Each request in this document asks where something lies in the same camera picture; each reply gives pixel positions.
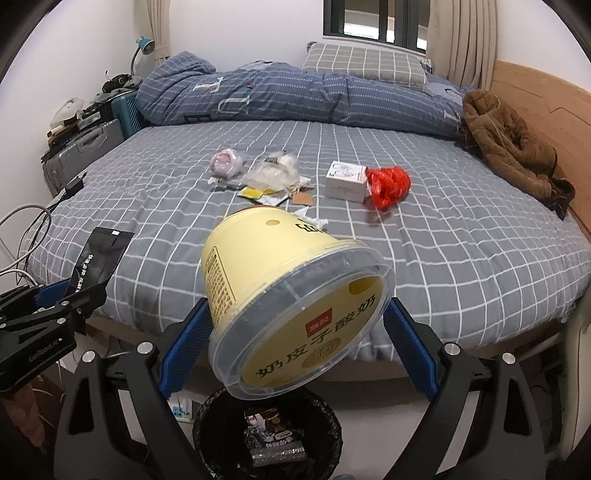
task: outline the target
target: small cardboard box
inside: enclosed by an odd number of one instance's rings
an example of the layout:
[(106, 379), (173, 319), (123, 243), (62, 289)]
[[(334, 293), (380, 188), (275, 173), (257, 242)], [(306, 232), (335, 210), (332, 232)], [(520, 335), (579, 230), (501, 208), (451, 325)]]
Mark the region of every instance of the small cardboard box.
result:
[(326, 174), (324, 195), (363, 203), (367, 195), (367, 183), (365, 167), (334, 161)]

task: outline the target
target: beige curtain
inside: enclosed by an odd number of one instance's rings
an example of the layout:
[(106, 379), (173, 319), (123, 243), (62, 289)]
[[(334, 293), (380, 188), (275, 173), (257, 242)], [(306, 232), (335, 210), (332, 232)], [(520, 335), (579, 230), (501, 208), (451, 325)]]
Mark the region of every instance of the beige curtain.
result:
[(156, 43), (156, 65), (162, 65), (170, 57), (170, 0), (146, 0), (152, 38)]
[(488, 90), (495, 56), (496, 0), (431, 0), (427, 58), (433, 73)]

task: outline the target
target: gray suitcase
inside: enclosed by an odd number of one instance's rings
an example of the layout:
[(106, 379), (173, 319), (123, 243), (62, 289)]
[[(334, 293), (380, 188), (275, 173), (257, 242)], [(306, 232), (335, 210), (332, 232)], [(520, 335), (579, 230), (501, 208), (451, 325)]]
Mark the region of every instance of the gray suitcase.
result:
[(55, 197), (81, 171), (123, 141), (119, 120), (98, 125), (68, 143), (43, 163), (45, 181)]

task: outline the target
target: brown blanket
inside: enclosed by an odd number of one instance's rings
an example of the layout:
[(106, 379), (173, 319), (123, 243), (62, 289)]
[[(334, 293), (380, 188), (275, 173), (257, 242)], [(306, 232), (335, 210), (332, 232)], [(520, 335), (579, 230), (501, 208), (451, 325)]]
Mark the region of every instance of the brown blanket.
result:
[[(521, 116), (491, 92), (469, 92), (464, 117), (465, 133), (473, 137), (486, 165), (563, 220), (574, 187), (564, 178), (554, 147), (530, 133)], [(468, 146), (471, 140), (466, 139)]]

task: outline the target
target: bolt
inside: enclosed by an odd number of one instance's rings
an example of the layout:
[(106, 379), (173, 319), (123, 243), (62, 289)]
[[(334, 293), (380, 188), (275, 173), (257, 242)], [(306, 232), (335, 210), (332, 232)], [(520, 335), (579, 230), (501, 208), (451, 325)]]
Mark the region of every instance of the bolt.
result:
[(460, 347), (458, 345), (456, 345), (455, 343), (446, 343), (445, 347), (443, 347), (445, 349), (445, 351), (449, 354), (449, 355), (459, 355), (460, 354)]
[(515, 357), (513, 356), (512, 353), (509, 353), (509, 352), (503, 353), (502, 359), (506, 364), (509, 364), (509, 365), (513, 365), (515, 363)]
[(92, 362), (96, 357), (96, 353), (92, 350), (88, 350), (84, 355), (82, 355), (82, 361), (86, 364)]
[(138, 345), (138, 353), (146, 355), (152, 351), (152, 348), (154, 348), (154, 345), (152, 345), (150, 342), (142, 342)]

